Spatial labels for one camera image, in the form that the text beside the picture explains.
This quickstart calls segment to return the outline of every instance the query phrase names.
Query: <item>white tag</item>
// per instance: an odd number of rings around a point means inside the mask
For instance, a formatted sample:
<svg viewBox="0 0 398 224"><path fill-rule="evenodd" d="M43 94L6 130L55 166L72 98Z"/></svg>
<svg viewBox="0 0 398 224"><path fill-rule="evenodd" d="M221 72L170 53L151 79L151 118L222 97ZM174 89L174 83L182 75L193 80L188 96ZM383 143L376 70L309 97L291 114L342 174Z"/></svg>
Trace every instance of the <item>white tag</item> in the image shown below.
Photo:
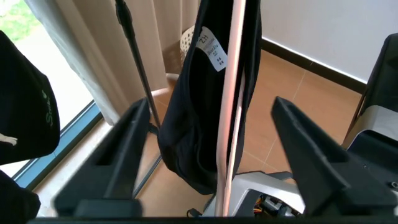
<svg viewBox="0 0 398 224"><path fill-rule="evenodd" d="M214 69L219 72L226 67L226 53L217 38L207 27L201 28L197 48L204 51L209 57Z"/></svg>

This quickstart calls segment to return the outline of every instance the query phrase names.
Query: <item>white basket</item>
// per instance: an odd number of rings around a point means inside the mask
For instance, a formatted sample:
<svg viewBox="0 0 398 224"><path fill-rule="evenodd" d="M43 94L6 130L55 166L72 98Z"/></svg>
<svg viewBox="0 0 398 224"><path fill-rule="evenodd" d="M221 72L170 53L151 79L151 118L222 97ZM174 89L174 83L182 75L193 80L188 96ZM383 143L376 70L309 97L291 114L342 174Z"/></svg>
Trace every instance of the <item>white basket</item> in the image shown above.
<svg viewBox="0 0 398 224"><path fill-rule="evenodd" d="M192 42L194 29L195 26L192 26L191 28L187 29L181 36L180 39L181 64L184 63L184 59L187 56L189 46L191 45Z"/></svg>

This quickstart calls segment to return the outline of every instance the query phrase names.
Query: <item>baseboard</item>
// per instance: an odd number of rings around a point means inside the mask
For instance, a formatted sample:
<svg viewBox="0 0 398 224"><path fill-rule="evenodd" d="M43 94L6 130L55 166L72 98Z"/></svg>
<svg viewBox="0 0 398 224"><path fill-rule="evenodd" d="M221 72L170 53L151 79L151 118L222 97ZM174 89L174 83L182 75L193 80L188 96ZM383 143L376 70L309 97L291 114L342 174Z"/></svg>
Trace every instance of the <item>baseboard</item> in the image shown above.
<svg viewBox="0 0 398 224"><path fill-rule="evenodd" d="M276 45L272 42L269 42L266 39L261 40L261 48L266 52L269 52L277 57L280 57L292 64L295 64L299 67L302 67L312 73L315 73L327 80L335 82L339 85L349 88L355 92L360 94L364 93L366 84L355 80L354 78L348 77L340 72L337 72L333 69L320 65L313 60L305 58L299 54L291 52L279 45Z"/></svg>

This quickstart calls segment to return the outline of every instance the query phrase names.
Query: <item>green grass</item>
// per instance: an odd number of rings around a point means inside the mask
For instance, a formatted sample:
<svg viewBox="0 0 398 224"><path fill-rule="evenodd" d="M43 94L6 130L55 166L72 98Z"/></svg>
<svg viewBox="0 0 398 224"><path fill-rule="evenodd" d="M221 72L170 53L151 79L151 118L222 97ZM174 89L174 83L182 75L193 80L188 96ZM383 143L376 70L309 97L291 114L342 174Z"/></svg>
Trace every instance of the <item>green grass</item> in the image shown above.
<svg viewBox="0 0 398 224"><path fill-rule="evenodd" d="M23 0L13 5L6 15L0 16L0 30L13 42L29 36L39 26L40 22Z"/></svg>

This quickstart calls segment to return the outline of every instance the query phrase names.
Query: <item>curtain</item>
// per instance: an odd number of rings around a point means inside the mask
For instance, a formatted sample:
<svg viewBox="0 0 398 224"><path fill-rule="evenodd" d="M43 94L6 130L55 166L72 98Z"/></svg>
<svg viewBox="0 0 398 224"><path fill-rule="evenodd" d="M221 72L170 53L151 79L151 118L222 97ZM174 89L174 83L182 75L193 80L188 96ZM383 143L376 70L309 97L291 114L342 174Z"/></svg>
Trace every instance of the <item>curtain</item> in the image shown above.
<svg viewBox="0 0 398 224"><path fill-rule="evenodd" d="M145 96L113 0L25 1L109 124L115 124L133 102ZM166 72L181 69L179 40L194 25L199 2L125 1L151 90L165 88Z"/></svg>

